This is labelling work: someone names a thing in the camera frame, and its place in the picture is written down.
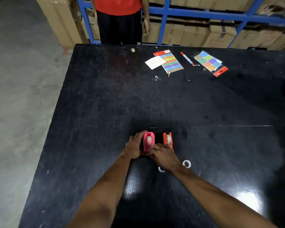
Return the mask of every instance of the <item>red shirt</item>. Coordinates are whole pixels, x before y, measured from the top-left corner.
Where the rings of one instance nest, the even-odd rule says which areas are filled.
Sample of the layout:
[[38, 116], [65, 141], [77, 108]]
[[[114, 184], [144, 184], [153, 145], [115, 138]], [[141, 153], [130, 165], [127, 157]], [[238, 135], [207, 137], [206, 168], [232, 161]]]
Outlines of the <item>red shirt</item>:
[[99, 12], [115, 16], [134, 14], [142, 8], [141, 0], [94, 0], [94, 3]]

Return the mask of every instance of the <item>white card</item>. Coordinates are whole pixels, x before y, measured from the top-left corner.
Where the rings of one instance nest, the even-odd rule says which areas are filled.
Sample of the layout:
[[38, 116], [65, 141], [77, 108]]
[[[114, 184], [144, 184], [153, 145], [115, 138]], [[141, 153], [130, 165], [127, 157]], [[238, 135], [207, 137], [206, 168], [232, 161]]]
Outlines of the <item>white card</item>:
[[145, 62], [152, 70], [156, 67], [166, 63], [160, 56], [153, 57]]

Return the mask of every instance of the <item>blue metal shelf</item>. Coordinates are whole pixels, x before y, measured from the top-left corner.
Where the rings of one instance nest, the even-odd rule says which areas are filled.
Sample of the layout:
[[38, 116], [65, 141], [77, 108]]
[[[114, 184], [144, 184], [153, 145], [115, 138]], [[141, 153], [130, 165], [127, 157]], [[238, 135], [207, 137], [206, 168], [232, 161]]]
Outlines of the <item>blue metal shelf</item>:
[[[163, 7], [150, 7], [150, 14], [162, 15], [162, 22], [160, 26], [160, 32], [158, 36], [158, 45], [161, 45], [163, 42], [163, 34], [165, 32], [165, 26], [167, 21], [167, 16], [179, 16], [179, 17], [194, 17], [194, 18], [207, 18], [207, 19], [219, 19], [219, 20], [233, 20], [240, 21], [241, 24], [236, 28], [236, 33], [239, 35], [241, 30], [245, 27], [248, 22], [258, 22], [258, 23], [269, 23], [271, 25], [282, 25], [285, 26], [285, 18], [283, 17], [268, 17], [262, 15], [255, 15], [255, 12], [261, 6], [264, 0], [255, 0], [251, 5], [250, 9], [243, 14], [234, 14], [234, 13], [223, 13], [215, 12], [209, 10], [187, 10], [187, 9], [177, 9], [170, 8], [171, 0], [166, 0]], [[87, 28], [87, 33], [89, 35], [91, 44], [100, 44], [100, 41], [94, 40], [91, 27], [89, 24], [86, 8], [92, 9], [92, 4], [86, 0], [78, 0], [82, 17]]]

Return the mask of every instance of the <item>marker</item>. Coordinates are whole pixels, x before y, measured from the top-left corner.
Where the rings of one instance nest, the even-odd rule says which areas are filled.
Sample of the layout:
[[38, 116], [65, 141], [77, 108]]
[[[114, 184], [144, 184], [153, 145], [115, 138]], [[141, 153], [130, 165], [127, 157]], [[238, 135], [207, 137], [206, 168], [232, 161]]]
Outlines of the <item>marker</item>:
[[181, 52], [181, 55], [193, 66], [199, 66], [199, 65], [194, 65], [194, 63], [183, 53]]

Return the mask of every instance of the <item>gray floor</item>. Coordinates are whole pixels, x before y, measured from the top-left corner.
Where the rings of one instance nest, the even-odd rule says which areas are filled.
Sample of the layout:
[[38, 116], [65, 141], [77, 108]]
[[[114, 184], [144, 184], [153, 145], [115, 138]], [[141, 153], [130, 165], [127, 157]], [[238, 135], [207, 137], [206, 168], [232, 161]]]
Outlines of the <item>gray floor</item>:
[[36, 0], [0, 0], [0, 228], [18, 227], [70, 55]]

